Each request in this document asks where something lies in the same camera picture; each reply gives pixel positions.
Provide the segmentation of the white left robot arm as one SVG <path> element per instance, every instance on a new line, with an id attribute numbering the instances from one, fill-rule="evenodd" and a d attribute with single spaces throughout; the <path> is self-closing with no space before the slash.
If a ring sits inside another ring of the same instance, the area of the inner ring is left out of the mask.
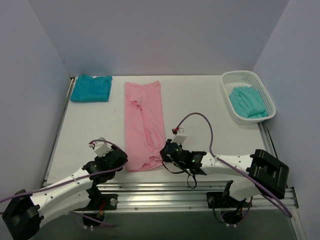
<path id="1" fill-rule="evenodd" d="M 48 222 L 69 212 L 100 206 L 102 193 L 98 185 L 115 177 L 128 161 L 127 154 L 116 147 L 96 156 L 70 176 L 48 187 L 27 192 L 22 189 L 13 196 L 2 219 L 14 240 L 28 240 Z"/>

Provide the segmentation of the pink t-shirt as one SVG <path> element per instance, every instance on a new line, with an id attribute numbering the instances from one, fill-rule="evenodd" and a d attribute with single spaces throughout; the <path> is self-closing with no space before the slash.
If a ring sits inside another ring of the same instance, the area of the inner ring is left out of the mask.
<path id="1" fill-rule="evenodd" d="M 128 172 L 144 172 L 162 164 L 166 142 L 161 84 L 126 82 L 124 85 L 124 139 Z"/>

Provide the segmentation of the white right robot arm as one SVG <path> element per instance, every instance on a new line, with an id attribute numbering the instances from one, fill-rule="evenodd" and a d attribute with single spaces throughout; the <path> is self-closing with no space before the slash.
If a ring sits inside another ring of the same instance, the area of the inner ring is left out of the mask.
<path id="1" fill-rule="evenodd" d="M 263 149 L 253 154 L 216 155 L 205 151 L 188 151 L 168 139 L 160 151 L 162 160 L 173 163 L 183 172 L 195 175 L 230 175 L 230 188 L 222 193 L 223 203 L 234 206 L 246 197 L 259 194 L 280 200 L 285 198 L 289 167 Z"/>

